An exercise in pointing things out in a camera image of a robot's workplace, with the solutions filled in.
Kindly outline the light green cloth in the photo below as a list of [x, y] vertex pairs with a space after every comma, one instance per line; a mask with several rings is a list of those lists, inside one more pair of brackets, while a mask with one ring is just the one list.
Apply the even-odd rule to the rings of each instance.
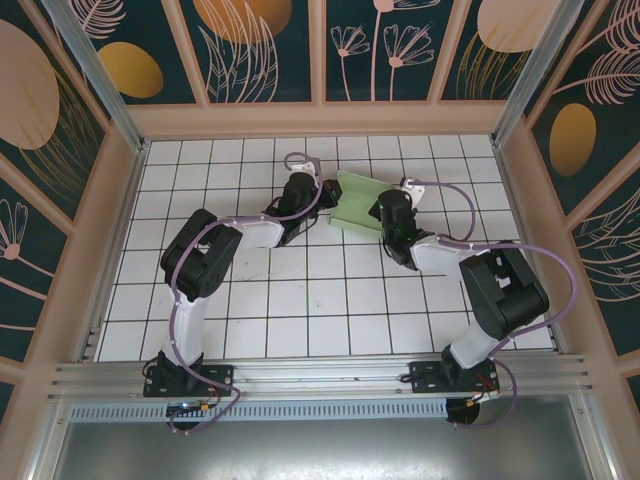
[[343, 230], [380, 238], [382, 224], [369, 214], [379, 195], [395, 186], [352, 172], [339, 170], [342, 195], [331, 213], [329, 224]]

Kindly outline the dark panel with pink flowers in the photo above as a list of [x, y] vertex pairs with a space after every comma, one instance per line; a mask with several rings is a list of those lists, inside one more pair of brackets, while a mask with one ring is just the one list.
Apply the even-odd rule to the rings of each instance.
[[444, 0], [327, 0], [326, 99], [425, 97], [450, 10]]

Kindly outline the dark panel with leaf print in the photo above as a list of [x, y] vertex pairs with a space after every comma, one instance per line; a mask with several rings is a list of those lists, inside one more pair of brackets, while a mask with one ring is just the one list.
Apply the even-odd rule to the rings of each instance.
[[211, 104], [312, 100], [308, 0], [179, 0]]

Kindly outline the dark panel with beige circle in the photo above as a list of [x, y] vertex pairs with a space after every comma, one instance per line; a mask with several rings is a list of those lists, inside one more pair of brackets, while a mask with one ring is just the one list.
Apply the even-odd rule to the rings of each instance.
[[508, 98], [556, 0], [471, 0], [441, 98]]

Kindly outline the dark panel with orange oval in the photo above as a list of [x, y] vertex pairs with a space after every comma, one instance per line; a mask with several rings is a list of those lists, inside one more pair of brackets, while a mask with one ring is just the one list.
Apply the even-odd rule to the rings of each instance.
[[193, 104], [161, 0], [69, 0], [127, 105]]

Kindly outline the dark panel with pink leaves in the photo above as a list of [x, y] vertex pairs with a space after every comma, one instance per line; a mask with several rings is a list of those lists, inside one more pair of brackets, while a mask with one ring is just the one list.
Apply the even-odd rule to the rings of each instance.
[[640, 168], [572, 235], [616, 354], [640, 350]]

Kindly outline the dark panel with fern print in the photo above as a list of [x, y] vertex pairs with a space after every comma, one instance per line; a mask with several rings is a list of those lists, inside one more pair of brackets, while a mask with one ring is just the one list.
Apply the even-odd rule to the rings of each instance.
[[530, 137], [564, 216], [640, 144], [640, 0], [607, 0]]

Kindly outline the grey metal sheet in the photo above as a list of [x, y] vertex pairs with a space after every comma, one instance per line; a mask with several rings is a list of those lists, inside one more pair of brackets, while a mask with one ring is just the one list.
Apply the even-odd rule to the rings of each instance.
[[39, 480], [609, 480], [565, 415], [485, 431], [426, 420], [72, 424]]

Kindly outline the dark panel with large disc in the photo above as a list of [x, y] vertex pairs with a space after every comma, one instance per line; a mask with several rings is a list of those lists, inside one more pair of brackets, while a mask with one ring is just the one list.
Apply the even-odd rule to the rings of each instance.
[[73, 220], [105, 131], [18, 0], [0, 0], [0, 155]]

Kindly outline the dark panel with small flower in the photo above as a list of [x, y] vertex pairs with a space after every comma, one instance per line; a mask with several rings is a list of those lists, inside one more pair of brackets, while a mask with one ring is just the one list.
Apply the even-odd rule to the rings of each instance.
[[0, 154], [0, 358], [27, 360], [67, 240], [56, 209]]

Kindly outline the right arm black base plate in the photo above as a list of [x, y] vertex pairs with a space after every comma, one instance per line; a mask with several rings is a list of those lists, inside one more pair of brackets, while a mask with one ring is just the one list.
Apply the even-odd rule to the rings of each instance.
[[413, 393], [472, 396], [500, 389], [496, 365], [490, 359], [471, 369], [448, 367], [442, 361], [411, 362], [403, 379], [411, 385]]

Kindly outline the long aluminium mounting rail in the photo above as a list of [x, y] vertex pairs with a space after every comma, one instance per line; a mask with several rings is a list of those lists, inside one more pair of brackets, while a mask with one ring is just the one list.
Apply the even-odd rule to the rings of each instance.
[[[364, 355], [276, 359], [232, 359], [233, 384], [244, 400], [324, 400], [407, 397], [411, 387], [399, 381], [423, 355]], [[514, 374], [521, 395], [589, 391], [593, 381], [584, 359], [553, 351], [507, 350], [496, 359]], [[59, 364], [47, 388], [50, 400], [87, 402], [141, 401], [141, 362]]]

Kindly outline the aluminium frame post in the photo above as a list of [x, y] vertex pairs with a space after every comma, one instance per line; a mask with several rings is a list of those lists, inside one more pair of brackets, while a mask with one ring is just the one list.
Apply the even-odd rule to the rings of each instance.
[[109, 78], [93, 44], [83, 32], [67, 0], [41, 0], [52, 22], [59, 28], [62, 38], [85, 71], [100, 100], [134, 151], [146, 147], [120, 93]]
[[553, 10], [491, 134], [491, 144], [494, 148], [500, 148], [511, 135], [536, 88], [561, 49], [566, 36], [578, 19], [584, 2], [585, 0], [560, 0]]

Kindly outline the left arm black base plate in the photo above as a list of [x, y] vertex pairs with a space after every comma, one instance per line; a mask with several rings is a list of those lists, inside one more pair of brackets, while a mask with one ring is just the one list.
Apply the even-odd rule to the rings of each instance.
[[[209, 380], [231, 385], [233, 367], [230, 365], [205, 365], [201, 375]], [[146, 370], [142, 395], [145, 398], [198, 398], [211, 396], [212, 386], [206, 382], [186, 375], [185, 379], [172, 379], [159, 366], [151, 366]]]

